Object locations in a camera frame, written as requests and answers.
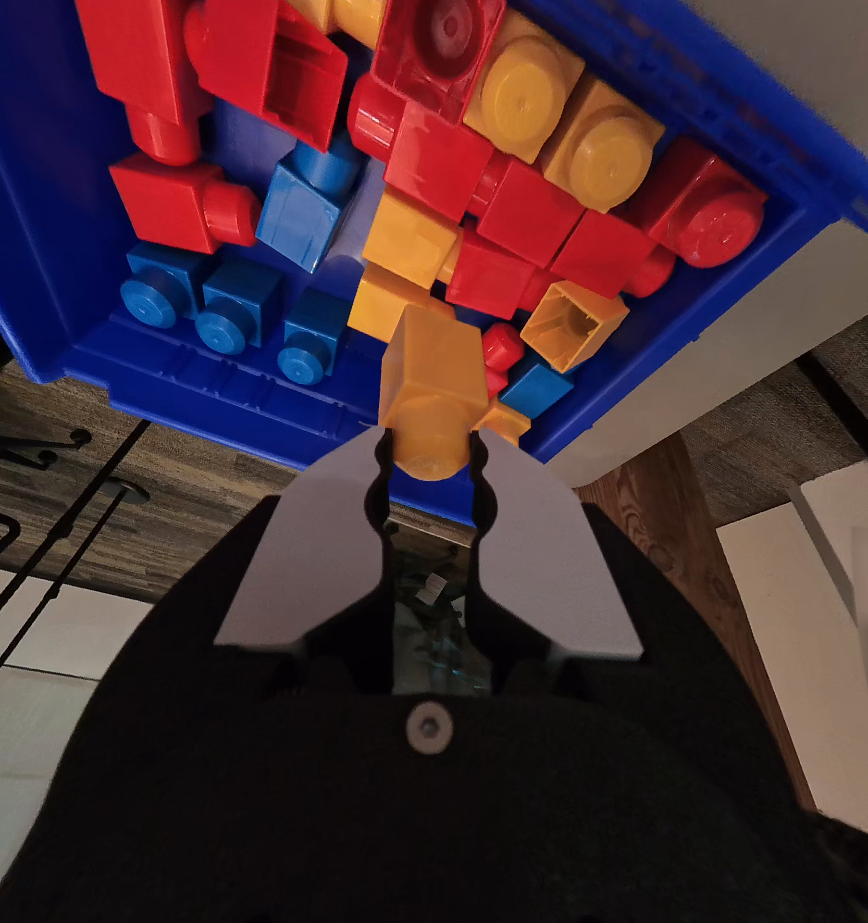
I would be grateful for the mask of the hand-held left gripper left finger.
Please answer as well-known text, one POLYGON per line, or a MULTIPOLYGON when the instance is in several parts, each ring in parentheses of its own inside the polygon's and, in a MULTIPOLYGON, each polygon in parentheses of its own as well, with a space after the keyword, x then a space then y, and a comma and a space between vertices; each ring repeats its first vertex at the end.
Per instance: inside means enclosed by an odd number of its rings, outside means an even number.
POLYGON ((367 512, 384 436, 371 426, 284 490, 214 645, 297 647, 387 586, 383 537, 367 512))

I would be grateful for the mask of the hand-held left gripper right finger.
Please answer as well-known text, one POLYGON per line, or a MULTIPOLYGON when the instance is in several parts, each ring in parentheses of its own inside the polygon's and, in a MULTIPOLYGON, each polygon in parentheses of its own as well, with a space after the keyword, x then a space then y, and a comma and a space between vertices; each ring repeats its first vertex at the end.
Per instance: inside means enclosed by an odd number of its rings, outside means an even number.
POLYGON ((575 493, 493 430, 471 435, 475 644, 523 656, 639 660, 644 651, 575 493))

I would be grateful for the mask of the yellow toy block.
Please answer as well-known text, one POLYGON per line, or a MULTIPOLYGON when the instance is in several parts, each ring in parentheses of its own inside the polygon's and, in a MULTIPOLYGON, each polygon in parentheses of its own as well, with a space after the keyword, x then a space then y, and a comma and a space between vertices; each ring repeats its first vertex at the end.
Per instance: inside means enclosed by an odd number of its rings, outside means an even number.
POLYGON ((406 306, 381 370, 379 425, 393 432, 394 464, 419 481, 458 474, 488 403, 479 329, 406 306))

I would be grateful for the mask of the pile of colourful toy blocks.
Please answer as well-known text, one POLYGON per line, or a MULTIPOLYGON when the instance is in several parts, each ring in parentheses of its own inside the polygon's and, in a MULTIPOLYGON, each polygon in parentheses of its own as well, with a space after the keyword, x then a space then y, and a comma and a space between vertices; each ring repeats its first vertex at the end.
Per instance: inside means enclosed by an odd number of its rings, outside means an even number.
POLYGON ((281 375, 333 375, 348 330, 405 310, 489 317, 489 406, 513 445, 676 269, 763 228, 767 192, 666 127, 506 2, 76 2, 99 90, 136 151, 109 167, 138 243, 119 297, 212 352, 262 348, 281 273, 344 256, 357 292, 306 287, 281 375))

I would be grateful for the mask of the blue plastic bin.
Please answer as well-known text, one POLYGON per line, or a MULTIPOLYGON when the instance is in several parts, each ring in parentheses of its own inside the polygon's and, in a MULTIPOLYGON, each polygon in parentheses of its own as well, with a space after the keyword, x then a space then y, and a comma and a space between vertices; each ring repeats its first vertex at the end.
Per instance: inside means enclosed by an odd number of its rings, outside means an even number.
MULTIPOLYGON (((509 2, 666 125, 768 194, 761 233, 723 267, 676 269, 521 449, 549 462, 828 225, 868 233, 868 158, 682 2, 509 2)), ((238 357, 192 325, 144 326, 119 287, 137 243, 108 172, 134 151, 100 92, 74 2, 0 2, 0 331, 28 376, 103 387, 112 405, 296 469, 376 422, 384 346, 349 333, 331 379, 299 387, 270 345, 238 357)))

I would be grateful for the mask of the black floor tripod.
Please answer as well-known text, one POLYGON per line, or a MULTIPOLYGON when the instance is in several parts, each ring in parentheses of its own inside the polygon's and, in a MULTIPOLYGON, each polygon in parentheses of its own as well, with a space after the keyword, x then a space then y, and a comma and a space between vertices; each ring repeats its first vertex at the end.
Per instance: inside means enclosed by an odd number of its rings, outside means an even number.
POLYGON ((64 441, 0 435, 0 460, 31 470, 46 471, 59 459, 57 450, 78 451, 91 441, 92 434, 85 429, 71 431, 64 441))

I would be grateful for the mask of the white panel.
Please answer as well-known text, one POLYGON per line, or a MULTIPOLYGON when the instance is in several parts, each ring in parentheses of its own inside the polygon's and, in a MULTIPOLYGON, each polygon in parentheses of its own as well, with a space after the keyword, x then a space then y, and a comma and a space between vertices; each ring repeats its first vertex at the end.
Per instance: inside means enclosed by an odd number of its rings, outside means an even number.
POLYGON ((98 681, 151 604, 65 585, 0 670, 0 880, 98 681))
POLYGON ((868 832, 868 462, 717 535, 818 810, 868 832))

